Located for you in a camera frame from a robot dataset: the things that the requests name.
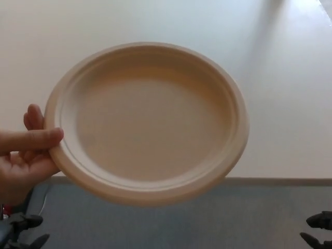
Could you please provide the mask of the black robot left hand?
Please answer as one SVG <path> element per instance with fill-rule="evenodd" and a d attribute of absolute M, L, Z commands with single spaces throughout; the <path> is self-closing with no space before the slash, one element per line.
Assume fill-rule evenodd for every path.
<path fill-rule="evenodd" d="M 18 241 L 21 232 L 36 228 L 42 224 L 43 218 L 39 215 L 12 214 L 9 218 L 1 220 L 1 248 L 40 249 L 48 241 L 50 235 L 44 234 L 31 244 Z"/>

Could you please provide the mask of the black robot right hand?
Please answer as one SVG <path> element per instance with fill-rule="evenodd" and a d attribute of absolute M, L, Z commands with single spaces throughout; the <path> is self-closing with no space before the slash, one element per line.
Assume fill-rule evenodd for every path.
<path fill-rule="evenodd" d="M 306 219 L 311 228 L 320 228 L 331 231 L 331 211 L 321 211 Z M 319 240 L 310 234 L 301 232 L 300 236 L 313 249 L 331 249 L 331 241 L 320 243 Z"/>

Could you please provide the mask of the person's bare hand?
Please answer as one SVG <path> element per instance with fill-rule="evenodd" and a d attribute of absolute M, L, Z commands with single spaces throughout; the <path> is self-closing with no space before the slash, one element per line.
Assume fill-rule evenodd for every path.
<path fill-rule="evenodd" d="M 60 128 L 44 129 L 44 116 L 31 104 L 23 116 L 26 131 L 1 130 L 1 204 L 22 203 L 34 186 L 59 172 L 49 149 L 64 137 Z"/>

